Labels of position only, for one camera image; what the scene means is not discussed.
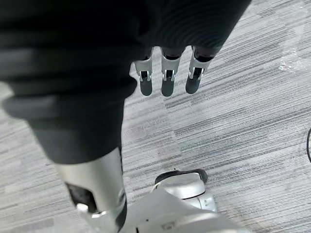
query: striped carpet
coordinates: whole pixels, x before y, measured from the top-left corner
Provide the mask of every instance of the striped carpet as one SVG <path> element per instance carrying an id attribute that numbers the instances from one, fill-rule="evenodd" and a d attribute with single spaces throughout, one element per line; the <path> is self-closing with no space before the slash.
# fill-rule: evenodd
<path id="1" fill-rule="evenodd" d="M 191 48 L 171 97 L 126 102 L 129 203 L 164 171 L 203 168 L 221 214 L 257 233 L 311 232 L 311 1 L 254 0 L 203 76 L 185 91 Z M 136 77 L 134 69 L 131 74 Z M 10 94 L 0 85 L 0 100 Z M 74 210 L 27 125 L 0 110 L 0 232 L 92 232 Z"/>

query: gray carpet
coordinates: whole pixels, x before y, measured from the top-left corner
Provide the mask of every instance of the gray carpet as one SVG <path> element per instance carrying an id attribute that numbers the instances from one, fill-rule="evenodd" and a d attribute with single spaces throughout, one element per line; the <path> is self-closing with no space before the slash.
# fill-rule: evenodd
<path id="1" fill-rule="evenodd" d="M 219 212 L 258 233 L 311 232 L 311 1 L 255 0 L 204 75 L 185 92 L 185 51 L 171 97 L 127 100 L 129 203 L 174 168 L 203 168 Z M 0 85 L 0 99 L 10 94 Z M 0 232 L 92 232 L 27 125 L 0 110 Z"/>

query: robotic hand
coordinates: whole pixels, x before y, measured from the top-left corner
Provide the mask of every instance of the robotic hand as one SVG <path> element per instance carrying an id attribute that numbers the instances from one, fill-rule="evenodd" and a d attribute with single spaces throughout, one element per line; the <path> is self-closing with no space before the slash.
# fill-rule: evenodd
<path id="1" fill-rule="evenodd" d="M 162 94 L 170 96 L 180 56 L 192 45 L 186 91 L 193 94 L 249 2 L 2 1 L 0 81 L 14 93 L 3 107 L 29 123 L 95 229 L 239 232 L 213 212 L 201 171 L 163 175 L 127 215 L 121 125 L 124 100 L 136 88 L 132 62 L 142 93 L 150 95 L 151 48 L 161 46 Z"/>

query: black cable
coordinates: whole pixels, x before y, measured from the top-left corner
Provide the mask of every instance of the black cable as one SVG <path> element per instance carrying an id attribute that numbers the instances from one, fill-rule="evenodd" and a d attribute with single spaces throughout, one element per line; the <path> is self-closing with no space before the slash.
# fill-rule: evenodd
<path id="1" fill-rule="evenodd" d="M 309 150 L 310 134 L 311 134 L 311 129 L 309 130 L 309 133 L 307 136 L 307 154 L 308 154 L 308 158 L 309 158 L 310 163 L 311 163 L 311 156 L 310 156 L 310 150 Z"/>

